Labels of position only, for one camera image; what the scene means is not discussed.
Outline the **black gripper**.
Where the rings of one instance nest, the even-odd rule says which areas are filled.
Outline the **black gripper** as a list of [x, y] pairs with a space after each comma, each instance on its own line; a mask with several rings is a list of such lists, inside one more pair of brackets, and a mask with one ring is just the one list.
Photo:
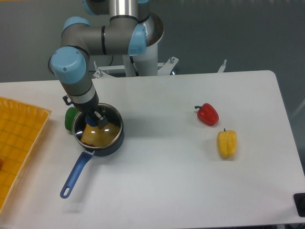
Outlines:
[[106, 116], [102, 116], [97, 110], [99, 98], [97, 93], [85, 93], [80, 95], [67, 94], [62, 97], [66, 105], [73, 105], [79, 112], [86, 115], [94, 113], [94, 120], [99, 129], [107, 125]]

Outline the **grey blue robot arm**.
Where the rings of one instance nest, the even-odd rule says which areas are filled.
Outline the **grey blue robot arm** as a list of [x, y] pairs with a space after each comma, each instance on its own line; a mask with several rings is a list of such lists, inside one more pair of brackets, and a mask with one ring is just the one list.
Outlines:
[[89, 116], [92, 126], [103, 128], [106, 116], [88, 63], [92, 55], [122, 55], [127, 76], [158, 74], [158, 42], [164, 28], [147, 0], [85, 0], [88, 13], [110, 16], [109, 24], [92, 27], [88, 20], [71, 17], [61, 32], [61, 46], [50, 58], [50, 69], [62, 84], [66, 104]]

